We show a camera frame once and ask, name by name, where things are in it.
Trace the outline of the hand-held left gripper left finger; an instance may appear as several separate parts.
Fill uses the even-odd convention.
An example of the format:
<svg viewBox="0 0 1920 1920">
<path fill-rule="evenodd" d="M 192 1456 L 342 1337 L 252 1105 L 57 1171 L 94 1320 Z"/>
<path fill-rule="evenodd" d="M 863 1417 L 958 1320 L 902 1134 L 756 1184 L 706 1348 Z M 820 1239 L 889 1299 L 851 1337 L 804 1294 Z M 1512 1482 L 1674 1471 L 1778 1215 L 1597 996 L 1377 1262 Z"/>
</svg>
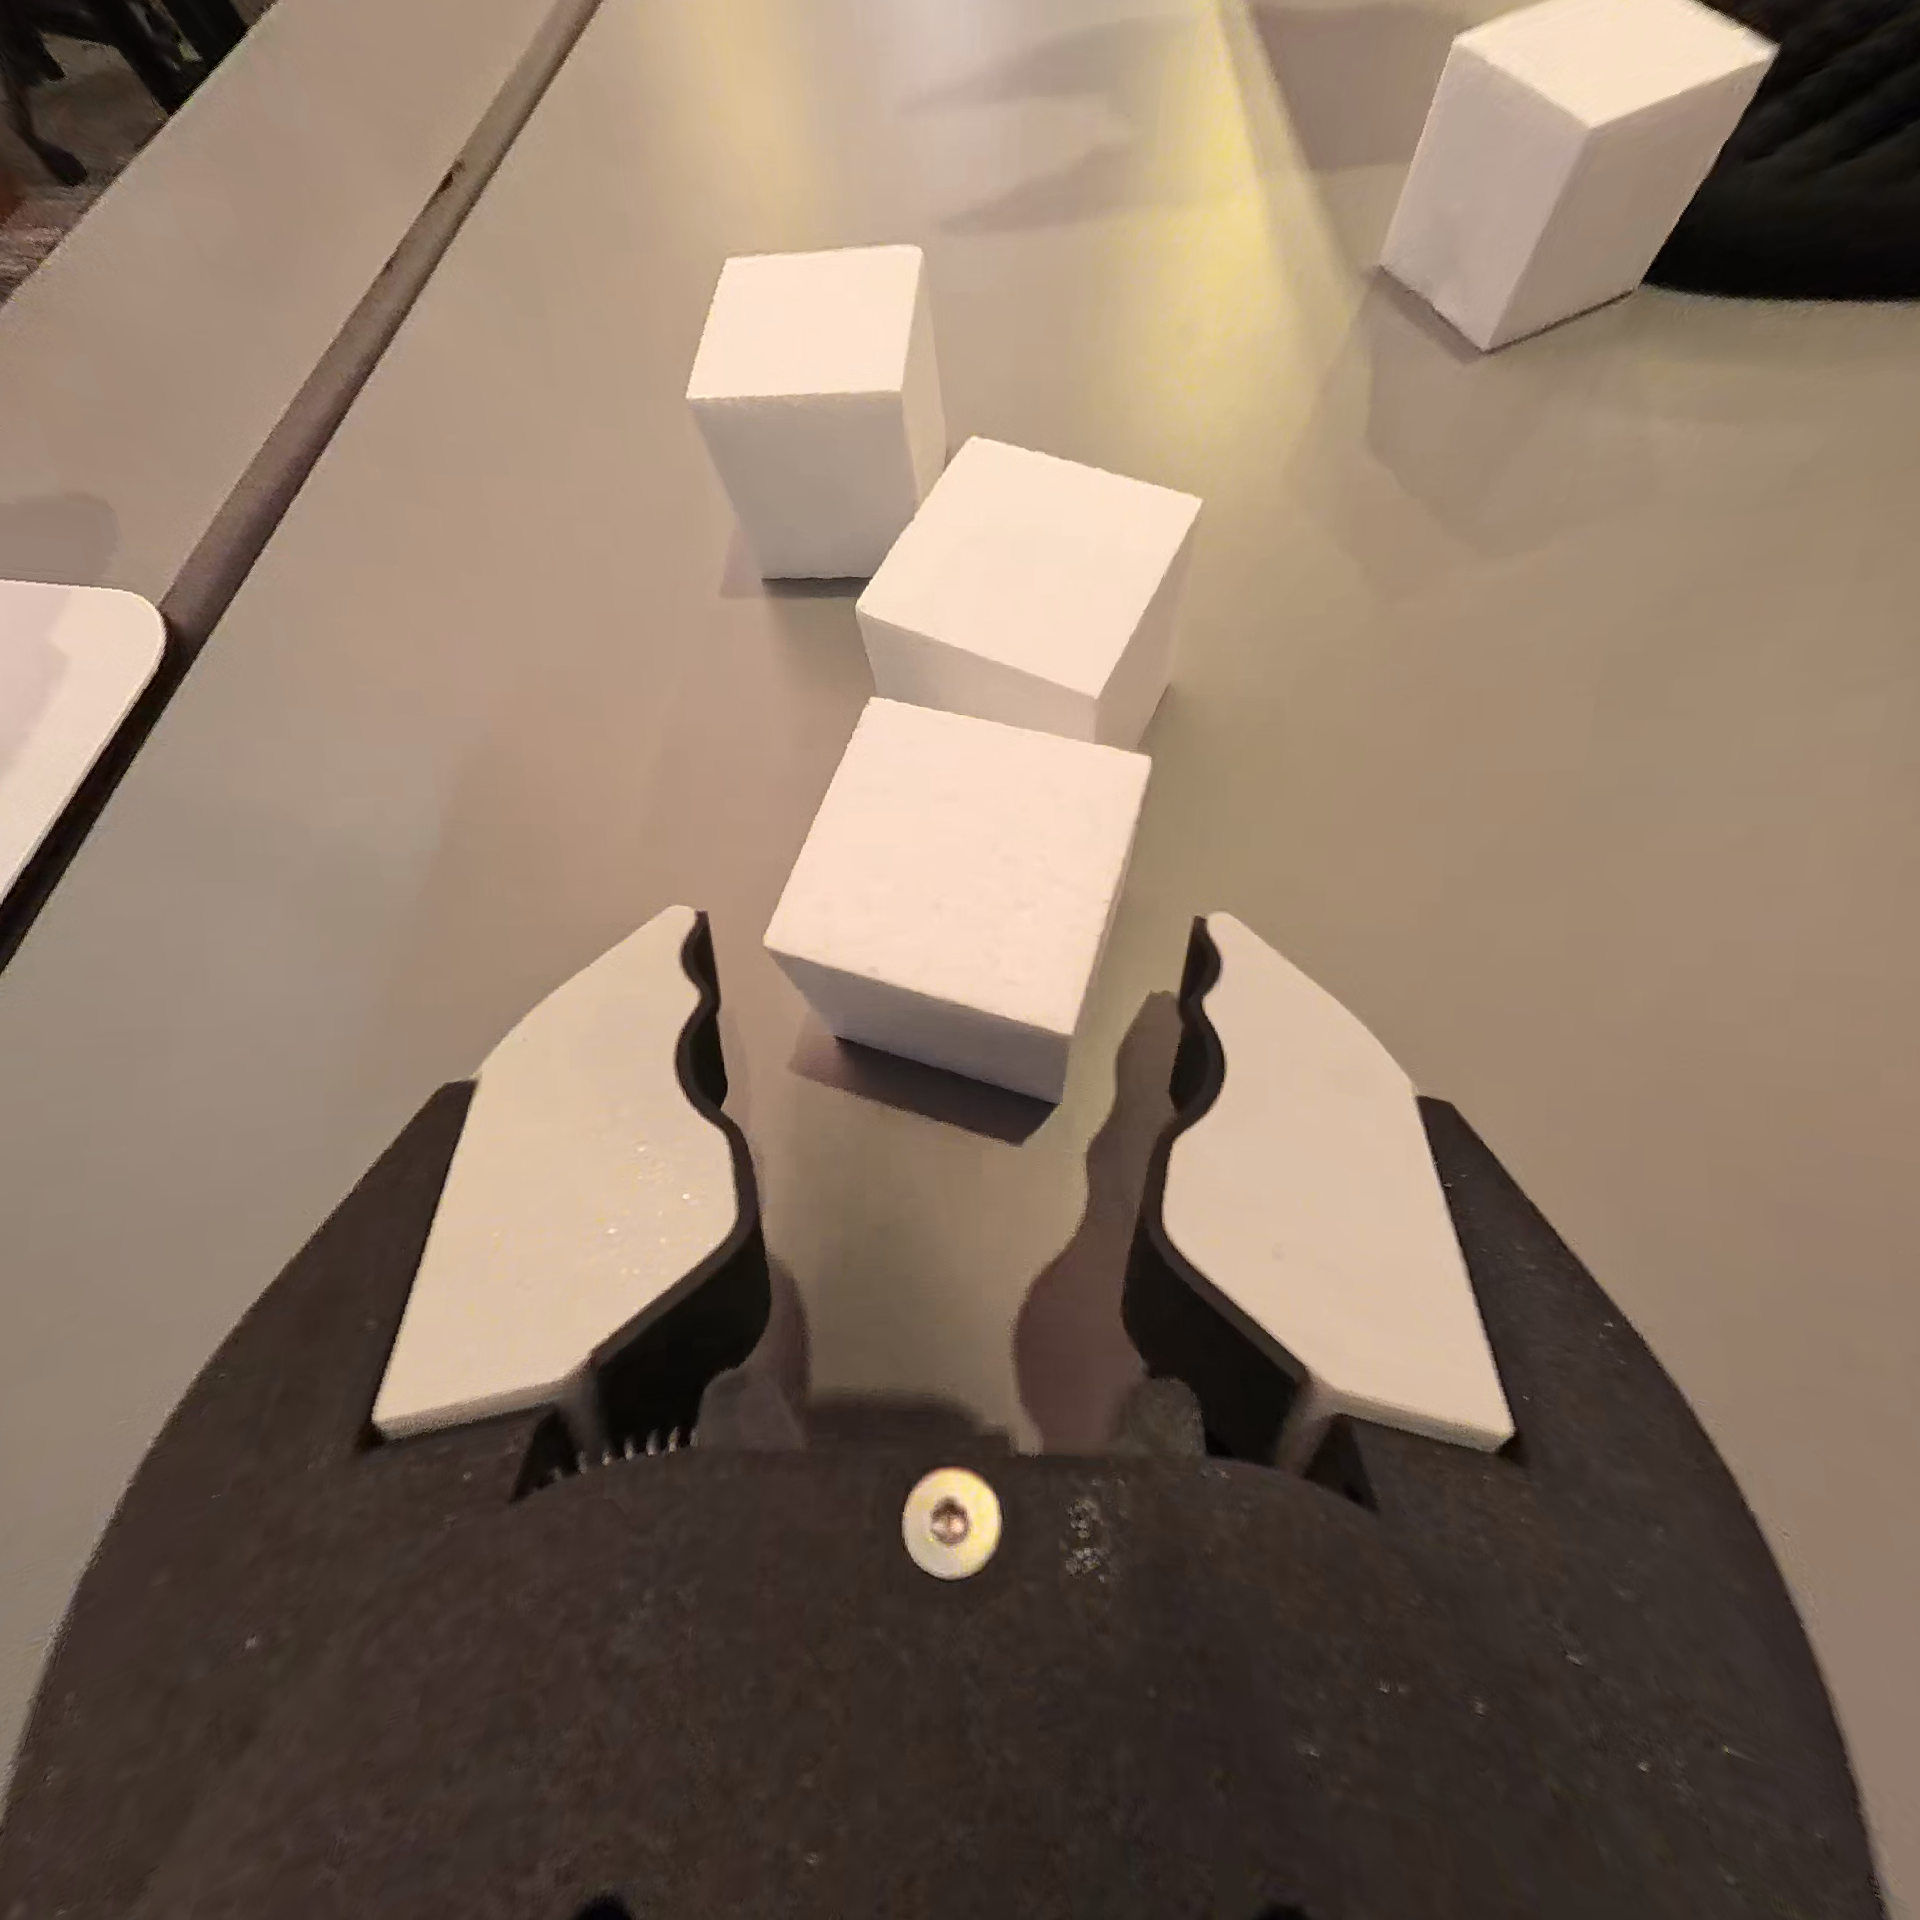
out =
<svg viewBox="0 0 1920 1920">
<path fill-rule="evenodd" d="M 485 1055 L 372 1398 L 384 1443 L 528 1409 L 586 1456 L 693 1439 L 772 1320 L 719 1008 L 709 913 L 670 904 Z"/>
</svg>

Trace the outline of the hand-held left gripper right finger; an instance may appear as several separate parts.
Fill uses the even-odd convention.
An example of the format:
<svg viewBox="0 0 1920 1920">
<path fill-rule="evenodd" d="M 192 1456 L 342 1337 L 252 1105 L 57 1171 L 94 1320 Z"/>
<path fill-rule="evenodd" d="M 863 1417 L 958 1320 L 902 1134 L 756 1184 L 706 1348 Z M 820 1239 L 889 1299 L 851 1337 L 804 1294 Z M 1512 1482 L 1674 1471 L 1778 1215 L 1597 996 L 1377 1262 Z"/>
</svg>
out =
<svg viewBox="0 0 1920 1920">
<path fill-rule="evenodd" d="M 1177 1008 L 1122 1288 L 1146 1375 L 1251 1466 L 1309 1468 L 1336 1419 L 1507 1448 L 1519 1425 L 1409 1072 L 1225 909 L 1191 919 Z"/>
</svg>

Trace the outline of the white foam cube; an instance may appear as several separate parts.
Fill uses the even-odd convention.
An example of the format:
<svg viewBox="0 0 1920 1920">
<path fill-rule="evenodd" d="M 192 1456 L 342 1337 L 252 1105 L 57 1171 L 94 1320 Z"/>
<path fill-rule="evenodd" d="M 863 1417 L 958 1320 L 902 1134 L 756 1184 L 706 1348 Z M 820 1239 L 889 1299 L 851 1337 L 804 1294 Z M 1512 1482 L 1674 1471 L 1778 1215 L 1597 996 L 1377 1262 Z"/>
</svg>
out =
<svg viewBox="0 0 1920 1920">
<path fill-rule="evenodd" d="M 1627 298 L 1778 56 L 1708 2 L 1536 2 L 1454 35 L 1383 272 L 1480 351 Z"/>
<path fill-rule="evenodd" d="M 762 937 L 834 1039 L 1058 1103 L 1154 758 L 871 694 Z"/>
<path fill-rule="evenodd" d="M 685 403 L 762 576 L 871 576 L 946 468 L 925 248 L 728 256 Z"/>
<path fill-rule="evenodd" d="M 876 694 L 1137 750 L 1173 683 L 1201 510 L 971 436 L 855 597 Z"/>
</svg>

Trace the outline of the black wrist rest pad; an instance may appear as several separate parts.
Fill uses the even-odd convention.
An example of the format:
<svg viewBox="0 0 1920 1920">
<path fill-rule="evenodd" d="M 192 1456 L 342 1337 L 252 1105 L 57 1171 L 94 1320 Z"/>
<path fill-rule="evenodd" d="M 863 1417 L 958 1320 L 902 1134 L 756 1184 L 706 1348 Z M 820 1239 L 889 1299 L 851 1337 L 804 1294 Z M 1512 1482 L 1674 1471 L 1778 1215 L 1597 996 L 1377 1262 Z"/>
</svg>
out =
<svg viewBox="0 0 1920 1920">
<path fill-rule="evenodd" d="M 1778 59 L 1647 284 L 1916 299 L 1916 2 L 1716 2 Z"/>
</svg>

